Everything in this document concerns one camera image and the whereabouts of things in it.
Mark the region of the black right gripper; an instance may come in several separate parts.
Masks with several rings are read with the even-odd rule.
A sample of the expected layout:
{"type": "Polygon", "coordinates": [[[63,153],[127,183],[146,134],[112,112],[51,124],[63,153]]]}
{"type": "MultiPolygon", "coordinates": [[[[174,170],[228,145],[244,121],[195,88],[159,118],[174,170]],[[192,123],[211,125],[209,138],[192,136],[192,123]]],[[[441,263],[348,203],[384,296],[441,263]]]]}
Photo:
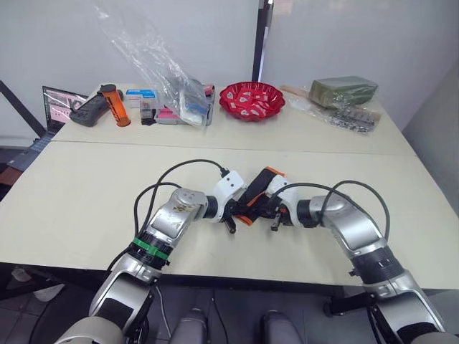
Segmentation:
{"type": "Polygon", "coordinates": [[[272,219],[270,224],[271,231],[278,231],[279,226],[293,226],[290,211],[281,200],[269,200],[267,204],[267,214],[272,219]]]}

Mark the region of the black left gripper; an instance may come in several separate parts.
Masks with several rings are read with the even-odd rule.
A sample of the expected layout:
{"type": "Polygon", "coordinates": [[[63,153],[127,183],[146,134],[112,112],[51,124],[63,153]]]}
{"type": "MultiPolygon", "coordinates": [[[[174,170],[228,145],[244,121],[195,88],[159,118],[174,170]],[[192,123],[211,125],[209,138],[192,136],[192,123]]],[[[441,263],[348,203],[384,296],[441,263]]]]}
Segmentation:
{"type": "Polygon", "coordinates": [[[236,232],[236,224],[233,216],[246,216],[248,214],[248,206],[239,200],[230,199],[226,204],[226,211],[223,214],[222,222],[227,227],[230,234],[236,232]]]}

